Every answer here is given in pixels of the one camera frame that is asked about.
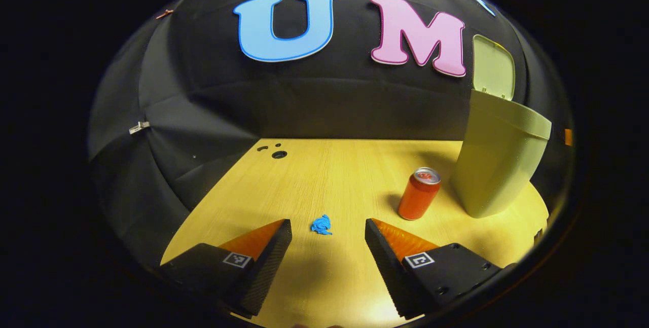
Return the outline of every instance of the wood grain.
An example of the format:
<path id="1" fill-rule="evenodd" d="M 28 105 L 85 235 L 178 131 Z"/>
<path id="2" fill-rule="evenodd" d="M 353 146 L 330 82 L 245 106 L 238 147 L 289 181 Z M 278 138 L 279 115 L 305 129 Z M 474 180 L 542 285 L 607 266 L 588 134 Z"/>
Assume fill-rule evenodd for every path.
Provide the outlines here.
<path id="1" fill-rule="evenodd" d="M 260 139 L 209 191 L 169 243 L 164 264 L 196 243 L 220 245 L 289 218 L 293 240 L 262 310 L 252 322 L 286 328 L 396 326 L 396 313 L 364 239 L 375 217 L 437 245 L 458 242 L 503 267 L 519 261 L 545 227 L 548 211 L 527 184 L 512 205 L 482 219 L 468 216 L 448 187 L 461 141 Z M 267 150 L 257 151 L 267 145 Z M 271 157 L 283 150 L 283 159 Z M 396 213 L 408 177 L 436 169 L 442 187 L 424 217 Z M 315 218 L 332 220 L 333 235 L 310 231 Z"/>

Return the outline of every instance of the pink letter m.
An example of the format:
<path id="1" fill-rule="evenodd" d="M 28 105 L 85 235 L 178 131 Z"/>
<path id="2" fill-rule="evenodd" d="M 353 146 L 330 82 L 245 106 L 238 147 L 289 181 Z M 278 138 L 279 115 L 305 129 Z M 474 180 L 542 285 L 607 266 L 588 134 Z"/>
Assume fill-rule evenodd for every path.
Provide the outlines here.
<path id="1" fill-rule="evenodd" d="M 373 49 L 372 59 L 385 64 L 404 64 L 408 53 L 401 49 L 401 34 L 406 37 L 415 61 L 428 62 L 436 46 L 440 55 L 433 67 L 443 74 L 463 77 L 462 29 L 464 23 L 446 12 L 438 12 L 426 26 L 406 0 L 370 0 L 381 10 L 381 44 Z"/>

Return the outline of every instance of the orange tag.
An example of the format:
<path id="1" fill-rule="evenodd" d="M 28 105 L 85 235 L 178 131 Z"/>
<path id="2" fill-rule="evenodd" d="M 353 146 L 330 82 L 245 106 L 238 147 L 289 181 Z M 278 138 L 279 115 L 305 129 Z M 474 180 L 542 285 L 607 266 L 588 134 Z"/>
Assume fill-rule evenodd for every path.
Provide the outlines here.
<path id="1" fill-rule="evenodd" d="M 157 19 L 164 18 L 165 16 L 171 14 L 172 12 L 173 12 L 173 10 L 165 10 L 165 11 L 162 13 L 162 15 L 160 15 L 160 16 L 158 16 L 158 17 L 156 18 L 156 20 L 157 20 Z"/>
<path id="2" fill-rule="evenodd" d="M 566 145 L 572 147 L 572 130 L 566 129 Z"/>

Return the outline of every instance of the metal clip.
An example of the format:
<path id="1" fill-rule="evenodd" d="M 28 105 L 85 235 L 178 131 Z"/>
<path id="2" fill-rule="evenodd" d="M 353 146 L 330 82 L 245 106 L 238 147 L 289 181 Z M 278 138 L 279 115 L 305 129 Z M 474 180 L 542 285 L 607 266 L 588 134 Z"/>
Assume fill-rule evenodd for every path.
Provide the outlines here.
<path id="1" fill-rule="evenodd" d="M 139 131 L 141 131 L 144 128 L 151 127 L 151 124 L 149 122 L 137 122 L 137 125 L 132 127 L 131 129 L 128 129 L 128 134 L 135 134 Z"/>

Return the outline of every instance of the red soda can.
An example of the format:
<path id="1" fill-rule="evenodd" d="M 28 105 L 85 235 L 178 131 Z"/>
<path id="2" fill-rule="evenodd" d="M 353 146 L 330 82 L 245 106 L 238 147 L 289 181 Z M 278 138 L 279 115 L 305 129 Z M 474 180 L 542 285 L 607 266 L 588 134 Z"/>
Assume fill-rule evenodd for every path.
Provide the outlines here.
<path id="1" fill-rule="evenodd" d="M 420 167 L 410 175 L 406 191 L 399 202 L 399 215 L 404 219 L 415 220 L 424 215 L 428 206 L 440 191 L 442 178 L 432 168 Z"/>

